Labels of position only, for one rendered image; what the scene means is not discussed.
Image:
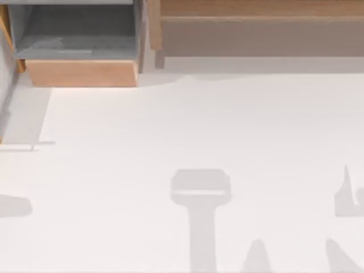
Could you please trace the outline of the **grey pulled-out drawer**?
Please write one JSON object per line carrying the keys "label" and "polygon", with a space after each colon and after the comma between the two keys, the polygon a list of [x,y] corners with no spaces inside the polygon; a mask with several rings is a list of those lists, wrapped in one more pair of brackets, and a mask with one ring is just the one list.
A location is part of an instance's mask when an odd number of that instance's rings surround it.
{"label": "grey pulled-out drawer", "polygon": [[136,60],[143,0],[0,0],[26,60]]}

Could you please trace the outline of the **pale wooden drawer front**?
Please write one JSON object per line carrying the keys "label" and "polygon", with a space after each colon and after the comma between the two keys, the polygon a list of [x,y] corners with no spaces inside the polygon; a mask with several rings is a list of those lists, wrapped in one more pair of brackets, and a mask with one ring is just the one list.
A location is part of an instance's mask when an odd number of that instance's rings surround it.
{"label": "pale wooden drawer front", "polygon": [[33,85],[38,87],[136,87],[135,60],[26,60]]}

